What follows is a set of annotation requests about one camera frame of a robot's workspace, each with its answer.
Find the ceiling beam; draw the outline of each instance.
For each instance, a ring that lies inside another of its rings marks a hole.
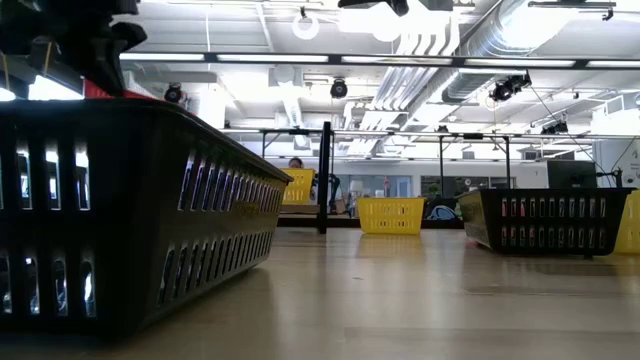
[[[423,68],[477,69],[487,73],[500,70],[561,70],[561,71],[639,71],[638,59],[545,58],[545,57],[466,57],[444,55],[372,55],[372,54],[299,54],[299,53],[160,53],[129,52],[123,61],[192,64],[246,65],[331,65],[331,66],[396,66]]]

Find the white ceiling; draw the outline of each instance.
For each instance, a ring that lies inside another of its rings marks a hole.
[[[466,22],[477,20],[495,0],[476,0],[475,2],[476,10],[468,14]],[[320,22],[319,34],[313,40],[299,39],[291,30],[293,17],[298,13],[298,10],[293,7],[265,9],[266,33],[260,23],[257,10],[250,7],[206,7],[143,2],[139,8],[140,15],[129,17],[127,20],[141,24],[147,31],[149,39],[134,51],[388,54],[394,49],[393,43],[378,41],[371,34],[342,33],[336,24],[327,21]],[[331,8],[318,14],[335,18],[337,10]],[[602,21],[601,15],[598,12],[578,15],[557,36],[532,55],[572,58],[588,56],[640,58],[640,36],[637,35],[640,33],[640,14],[617,14],[608,22]],[[207,44],[205,21],[207,16],[209,44]],[[469,26],[470,24],[462,25],[464,29]],[[269,48],[267,36],[271,39],[272,49]],[[282,101],[269,93],[267,86],[269,66],[125,63],[124,67],[137,69],[156,79],[162,79],[163,74],[170,72],[217,74],[229,93],[236,99],[234,106],[227,108],[227,118],[232,122],[241,118],[273,118],[275,112],[283,111]],[[329,79],[345,77],[350,85],[350,95],[372,96],[376,93],[386,68],[305,66],[303,72],[324,74]],[[637,72],[531,71],[531,77],[534,88],[543,89],[539,93],[551,111],[577,104],[589,96],[583,94],[580,100],[572,100],[570,92],[574,88],[593,91],[640,89],[640,74]],[[162,86],[162,83],[162,81],[156,82],[156,86]],[[300,100],[303,112],[341,114],[345,103],[345,100],[332,100],[329,96],[329,84],[319,83],[314,83],[309,93]],[[547,110],[539,104],[532,92],[517,95],[512,101],[501,106],[495,114],[484,106],[465,106],[454,113],[458,118],[455,126],[471,129],[475,126],[473,124],[476,124],[475,127],[478,130],[494,121],[526,125],[531,121],[544,118],[547,114]],[[572,113],[570,121],[576,124],[588,123],[590,117],[591,113],[587,109],[587,111]]]

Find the cable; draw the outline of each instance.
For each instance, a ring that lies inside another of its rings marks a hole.
[[[547,106],[547,104],[544,103],[544,100],[542,100],[542,98],[540,97],[540,95],[538,95],[538,92],[536,91],[536,89],[533,88],[533,86],[529,86],[531,88],[531,90],[533,91],[534,94],[536,94],[536,97],[538,98],[538,100],[540,100],[540,104],[542,104],[542,106],[544,106],[544,108],[547,110],[547,112],[549,113],[549,115],[553,118],[553,120],[558,121],[558,119],[556,118],[556,116],[553,114],[553,112],[549,109],[549,107]],[[596,166],[598,167],[598,169],[600,169],[603,173],[606,173],[606,171],[604,171],[604,169],[602,168],[602,166],[600,166],[600,164],[598,164],[598,162],[591,156],[589,155],[589,153],[586,152],[586,150],[582,147],[582,145],[580,145],[580,143],[573,137],[571,136],[571,134],[569,134],[567,132],[567,135],[569,136],[569,138],[576,143],[576,145],[578,145],[578,147],[580,148],[580,150],[585,153],[589,159],[591,159],[591,161],[593,161],[594,164],[596,164]],[[613,184],[611,183],[611,175],[607,175],[607,181],[609,182],[609,187],[614,187]]]

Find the camera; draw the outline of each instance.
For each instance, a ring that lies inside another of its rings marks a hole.
[[[164,93],[167,102],[178,104],[182,100],[182,85],[180,83],[169,84],[169,89]]]
[[[331,85],[331,97],[334,99],[342,99],[347,96],[348,90],[344,79],[335,79],[333,80],[333,85]]]

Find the ceiling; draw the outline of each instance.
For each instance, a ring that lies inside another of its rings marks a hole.
[[[191,4],[185,5],[143,0],[139,5],[140,15],[127,17],[127,21],[139,23],[148,34],[148,40],[133,52],[391,54],[398,50],[399,40],[383,42],[371,33],[341,32],[336,24],[340,17],[336,2],[325,1],[323,6],[307,3],[307,12],[320,19],[319,32],[312,40],[300,39],[292,31],[292,21],[299,13],[299,1],[291,2],[290,6],[270,6],[269,2],[247,5],[249,2],[245,1],[241,6],[238,2],[224,1],[192,0]],[[469,30],[495,2],[475,0],[475,9],[467,9],[460,15],[461,34]],[[637,35],[640,34],[640,6],[637,11],[617,12],[610,21],[602,21],[603,11],[581,11],[530,56],[640,58],[640,36]],[[226,89],[231,99],[227,103],[226,118],[232,127],[270,126],[271,122],[265,119],[274,119],[275,113],[285,112],[279,94],[268,86],[271,67],[123,62],[125,70],[134,71],[136,81],[158,96],[176,74],[196,73],[202,74],[203,78],[207,74],[215,74],[215,81]],[[342,115],[348,102],[367,103],[376,95],[387,67],[308,65],[302,66],[302,72],[307,87],[299,100],[302,113]],[[532,70],[530,75],[533,88],[548,110],[531,89],[501,104],[495,112],[483,104],[486,95],[484,98],[478,95],[477,99],[457,108],[451,114],[454,117],[443,118],[441,123],[446,123],[450,131],[491,131],[495,129],[492,125],[498,124],[498,129],[523,132],[530,128],[532,122],[548,117],[549,111],[566,109],[565,116],[572,125],[572,132],[583,133],[589,131],[592,111],[603,104],[602,100],[613,98],[618,92],[640,90],[638,72]],[[347,80],[349,96],[345,99],[335,100],[329,95],[330,85],[336,77]],[[209,80],[198,78],[185,75],[181,81],[187,91],[198,93],[210,86]],[[574,99],[576,92],[580,93],[578,99]]]

